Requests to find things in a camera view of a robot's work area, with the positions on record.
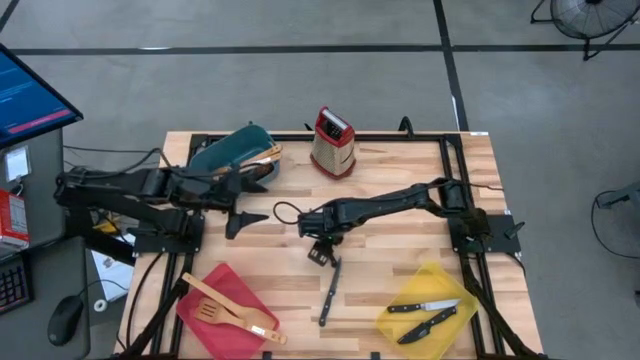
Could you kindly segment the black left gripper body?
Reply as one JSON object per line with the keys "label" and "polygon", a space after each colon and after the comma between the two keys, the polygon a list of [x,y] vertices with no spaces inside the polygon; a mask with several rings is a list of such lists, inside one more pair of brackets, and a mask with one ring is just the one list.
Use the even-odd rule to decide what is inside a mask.
{"label": "black left gripper body", "polygon": [[199,175],[207,188],[199,195],[198,209],[234,211],[236,201],[242,192],[242,176],[239,168],[232,168],[222,174]]}

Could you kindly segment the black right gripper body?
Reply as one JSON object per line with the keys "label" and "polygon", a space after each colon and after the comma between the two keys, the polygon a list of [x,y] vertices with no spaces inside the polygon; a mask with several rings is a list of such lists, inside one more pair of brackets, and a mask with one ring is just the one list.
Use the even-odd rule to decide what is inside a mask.
{"label": "black right gripper body", "polygon": [[314,210],[299,214],[299,236],[341,240],[348,231],[348,209],[349,205],[346,202],[328,202]]}

